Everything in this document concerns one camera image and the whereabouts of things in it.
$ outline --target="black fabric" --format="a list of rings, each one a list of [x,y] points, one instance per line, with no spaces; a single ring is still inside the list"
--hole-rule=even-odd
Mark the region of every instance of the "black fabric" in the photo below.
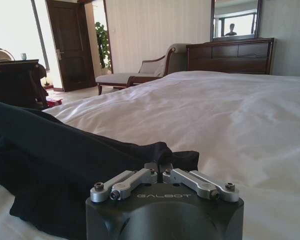
[[[86,239],[85,200],[95,182],[148,162],[190,171],[198,159],[199,153],[172,152],[164,142],[119,142],[0,102],[0,184],[15,196],[10,214],[55,236]]]

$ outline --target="floor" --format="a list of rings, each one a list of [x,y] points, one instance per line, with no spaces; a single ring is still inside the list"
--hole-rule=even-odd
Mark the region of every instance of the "floor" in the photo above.
[[[112,86],[102,86],[102,94],[107,94],[116,91]],[[62,98],[62,103],[67,104],[81,99],[86,99],[98,96],[98,87],[89,87],[76,91],[54,91],[53,89],[47,90],[49,97]]]

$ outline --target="wooden dresser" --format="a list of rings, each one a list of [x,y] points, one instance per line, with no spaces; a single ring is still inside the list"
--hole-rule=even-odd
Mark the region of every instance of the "wooden dresser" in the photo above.
[[[187,45],[188,71],[270,74],[274,38]]]

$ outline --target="metal linkage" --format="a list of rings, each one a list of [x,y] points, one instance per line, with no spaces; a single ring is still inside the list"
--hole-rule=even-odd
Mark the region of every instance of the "metal linkage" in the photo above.
[[[163,181],[167,184],[184,184],[196,192],[196,194],[209,200],[217,200],[219,192],[217,188],[206,181],[202,181],[179,168],[167,169],[163,175]]]
[[[90,190],[90,198],[94,203],[100,203],[108,199],[111,189],[113,185],[116,183],[122,182],[132,176],[134,174],[133,171],[124,171],[121,174],[115,176],[109,181],[102,183],[97,182],[93,188]]]
[[[128,179],[113,185],[110,198],[112,200],[123,200],[131,195],[140,184],[155,184],[157,183],[158,174],[153,169],[143,168],[130,176]]]
[[[231,202],[231,203],[239,201],[239,190],[232,182],[222,183],[198,171],[190,171],[189,174],[204,182],[208,182],[210,184],[215,185],[215,187],[218,189],[220,193],[220,198],[223,201]]]

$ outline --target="upholstered bench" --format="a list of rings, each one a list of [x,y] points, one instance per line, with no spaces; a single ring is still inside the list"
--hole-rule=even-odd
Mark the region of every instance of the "upholstered bench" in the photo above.
[[[160,79],[171,73],[186,71],[186,45],[185,43],[173,44],[168,48],[165,56],[143,61],[138,73],[114,73],[98,76],[95,81],[99,95],[102,93],[102,86],[127,88],[136,83],[141,84]]]

